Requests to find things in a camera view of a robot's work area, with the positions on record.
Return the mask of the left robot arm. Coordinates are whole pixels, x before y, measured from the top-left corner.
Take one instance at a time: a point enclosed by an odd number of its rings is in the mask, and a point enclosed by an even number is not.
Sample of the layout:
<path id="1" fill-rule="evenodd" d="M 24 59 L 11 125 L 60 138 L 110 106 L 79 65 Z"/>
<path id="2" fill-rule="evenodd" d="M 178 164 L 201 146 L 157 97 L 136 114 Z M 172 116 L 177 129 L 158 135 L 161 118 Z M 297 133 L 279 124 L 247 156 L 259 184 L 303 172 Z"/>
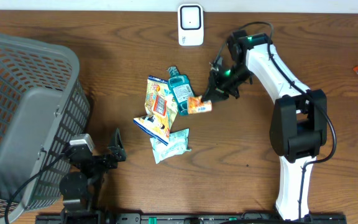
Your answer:
<path id="1" fill-rule="evenodd" d="M 104 175 L 125 161 L 127 154 L 116 129 L 108 144 L 109 152 L 93 155 L 94 143 L 89 134 L 73 136 L 62 152 L 64 160 L 78 170 L 66 174 L 60 181 L 64 209 L 62 223 L 109 223 L 109 213 L 98 208 Z"/>

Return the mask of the mint green wipes pack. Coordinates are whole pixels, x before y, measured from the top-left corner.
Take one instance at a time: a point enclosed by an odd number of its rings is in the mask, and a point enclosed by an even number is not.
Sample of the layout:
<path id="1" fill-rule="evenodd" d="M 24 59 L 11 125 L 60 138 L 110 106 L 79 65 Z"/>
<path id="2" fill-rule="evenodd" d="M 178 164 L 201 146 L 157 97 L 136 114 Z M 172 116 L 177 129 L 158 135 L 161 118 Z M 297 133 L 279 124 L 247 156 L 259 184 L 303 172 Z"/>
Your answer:
<path id="1" fill-rule="evenodd" d="M 171 133 L 167 145 L 164 145 L 164 143 L 157 138 L 150 138 L 155 163 L 158 164 L 169 157 L 190 152 L 191 149 L 188 147 L 188 135 L 188 128 Z"/>

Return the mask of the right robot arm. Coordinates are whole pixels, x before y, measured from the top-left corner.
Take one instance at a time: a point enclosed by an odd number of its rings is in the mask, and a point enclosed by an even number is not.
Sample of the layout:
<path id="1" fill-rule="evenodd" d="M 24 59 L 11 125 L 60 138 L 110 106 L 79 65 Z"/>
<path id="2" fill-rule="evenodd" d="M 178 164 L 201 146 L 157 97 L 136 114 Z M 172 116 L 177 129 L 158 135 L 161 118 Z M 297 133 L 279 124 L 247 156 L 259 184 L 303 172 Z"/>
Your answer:
<path id="1" fill-rule="evenodd" d="M 233 32 L 225 43 L 234 62 L 212 63 L 202 101 L 213 103 L 239 97 L 238 87 L 257 77 L 274 107 L 269 138 L 280 158 L 280 189 L 275 209 L 282 220 L 303 221 L 309 214 L 310 175 L 321 146 L 327 140 L 326 95 L 310 90 L 277 55 L 267 34 Z"/>

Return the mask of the small orange snack pack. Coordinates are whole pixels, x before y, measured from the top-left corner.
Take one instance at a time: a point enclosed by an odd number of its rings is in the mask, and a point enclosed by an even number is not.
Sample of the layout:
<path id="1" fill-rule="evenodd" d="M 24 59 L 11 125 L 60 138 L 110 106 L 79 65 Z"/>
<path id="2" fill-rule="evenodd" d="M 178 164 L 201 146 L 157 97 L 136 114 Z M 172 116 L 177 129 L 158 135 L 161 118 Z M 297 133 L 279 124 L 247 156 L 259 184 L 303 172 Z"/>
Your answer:
<path id="1" fill-rule="evenodd" d="M 189 96 L 187 100 L 188 114 L 206 113 L 212 111 L 210 100 L 201 101 L 202 96 Z"/>

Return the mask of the yellow snack chip bag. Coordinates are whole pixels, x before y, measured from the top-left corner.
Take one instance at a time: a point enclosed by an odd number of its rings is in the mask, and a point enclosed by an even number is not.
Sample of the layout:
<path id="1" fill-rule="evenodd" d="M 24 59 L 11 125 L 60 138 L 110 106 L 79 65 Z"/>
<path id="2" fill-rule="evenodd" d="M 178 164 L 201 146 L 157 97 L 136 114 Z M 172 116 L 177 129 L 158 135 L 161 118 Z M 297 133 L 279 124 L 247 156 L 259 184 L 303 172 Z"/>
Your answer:
<path id="1" fill-rule="evenodd" d="M 151 137 L 168 145 L 178 106 L 166 80 L 148 76 L 145 110 L 147 114 L 134 118 L 133 122 Z"/>

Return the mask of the grey plastic mesh basket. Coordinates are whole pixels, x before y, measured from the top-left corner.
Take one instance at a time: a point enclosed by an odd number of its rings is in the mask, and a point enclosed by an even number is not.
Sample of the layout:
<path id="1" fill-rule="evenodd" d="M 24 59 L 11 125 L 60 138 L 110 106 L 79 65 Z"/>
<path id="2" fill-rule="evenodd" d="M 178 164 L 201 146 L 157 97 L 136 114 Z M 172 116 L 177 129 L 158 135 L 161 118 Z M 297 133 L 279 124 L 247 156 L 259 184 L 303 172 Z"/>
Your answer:
<path id="1" fill-rule="evenodd" d="M 90 116 L 79 71 L 67 47 L 0 34 L 0 223 L 60 198 L 59 155 Z"/>

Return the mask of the blue mouthwash bottle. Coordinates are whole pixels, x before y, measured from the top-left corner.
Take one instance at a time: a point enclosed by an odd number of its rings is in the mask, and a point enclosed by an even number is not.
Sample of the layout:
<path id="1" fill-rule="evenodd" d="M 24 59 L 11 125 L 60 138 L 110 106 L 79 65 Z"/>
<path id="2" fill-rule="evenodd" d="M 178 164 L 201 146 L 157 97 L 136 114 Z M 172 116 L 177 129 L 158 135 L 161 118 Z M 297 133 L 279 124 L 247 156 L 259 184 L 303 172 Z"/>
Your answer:
<path id="1" fill-rule="evenodd" d="M 172 92 L 178 106 L 178 113 L 182 116 L 188 115 L 188 98 L 194 97 L 195 93 L 191 87 L 189 78 L 181 74 L 176 66 L 168 68 L 168 88 Z"/>

